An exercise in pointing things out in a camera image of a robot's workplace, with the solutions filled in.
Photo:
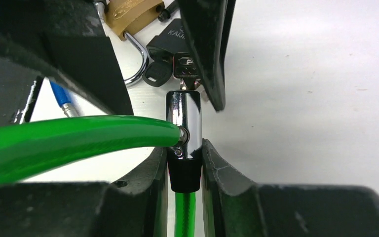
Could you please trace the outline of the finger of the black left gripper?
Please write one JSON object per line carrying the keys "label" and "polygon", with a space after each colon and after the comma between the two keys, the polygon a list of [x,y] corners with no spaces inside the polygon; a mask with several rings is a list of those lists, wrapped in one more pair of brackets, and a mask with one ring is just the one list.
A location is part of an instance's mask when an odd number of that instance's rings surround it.
{"label": "finger of the black left gripper", "polygon": [[225,56],[235,4],[234,0],[178,2],[188,49],[216,112],[226,106]]}
{"label": "finger of the black left gripper", "polygon": [[97,5],[0,0],[0,126],[30,120],[44,78],[107,114],[133,114]]}

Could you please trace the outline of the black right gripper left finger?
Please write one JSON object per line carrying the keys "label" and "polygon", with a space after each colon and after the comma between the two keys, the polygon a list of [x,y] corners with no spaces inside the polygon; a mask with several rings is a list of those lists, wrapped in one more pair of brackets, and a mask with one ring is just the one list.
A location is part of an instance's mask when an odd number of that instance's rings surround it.
{"label": "black right gripper left finger", "polygon": [[113,183],[0,186],[0,237],[164,237],[166,149]]}

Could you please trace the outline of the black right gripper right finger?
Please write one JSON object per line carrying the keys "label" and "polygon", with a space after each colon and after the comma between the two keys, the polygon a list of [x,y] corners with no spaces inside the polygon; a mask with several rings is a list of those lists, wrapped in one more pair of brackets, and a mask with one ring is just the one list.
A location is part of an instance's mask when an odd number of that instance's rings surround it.
{"label": "black right gripper right finger", "polygon": [[257,183],[202,143],[207,237],[379,237],[379,195],[345,185]]}

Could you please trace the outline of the black padlock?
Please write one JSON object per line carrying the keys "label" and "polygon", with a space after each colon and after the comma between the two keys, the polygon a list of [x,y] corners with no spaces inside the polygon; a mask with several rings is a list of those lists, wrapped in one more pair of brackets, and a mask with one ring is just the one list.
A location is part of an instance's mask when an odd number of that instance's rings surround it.
{"label": "black padlock", "polygon": [[174,0],[157,17],[159,22],[169,24],[159,35],[154,36],[146,46],[150,58],[154,61],[164,61],[171,64],[176,53],[189,53],[182,21],[180,18],[172,18],[177,10],[179,10],[179,5]]}

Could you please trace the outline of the silver keys of green lock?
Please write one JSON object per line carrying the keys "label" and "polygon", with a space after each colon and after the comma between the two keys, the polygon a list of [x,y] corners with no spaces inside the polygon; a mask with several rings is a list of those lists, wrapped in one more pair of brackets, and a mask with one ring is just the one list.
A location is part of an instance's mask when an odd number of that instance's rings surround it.
{"label": "silver keys of green lock", "polygon": [[180,81],[182,90],[197,90],[201,86],[201,77],[197,73],[196,64],[189,53],[174,54],[173,76]]}

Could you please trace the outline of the green cable lock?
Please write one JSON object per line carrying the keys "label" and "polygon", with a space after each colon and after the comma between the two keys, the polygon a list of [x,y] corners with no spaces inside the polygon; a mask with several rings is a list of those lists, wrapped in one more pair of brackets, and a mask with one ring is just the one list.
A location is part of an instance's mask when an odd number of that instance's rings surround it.
{"label": "green cable lock", "polygon": [[0,184],[81,159],[140,147],[165,147],[175,192],[175,236],[192,237],[202,156],[201,97],[166,95],[166,120],[136,116],[61,118],[0,127]]}

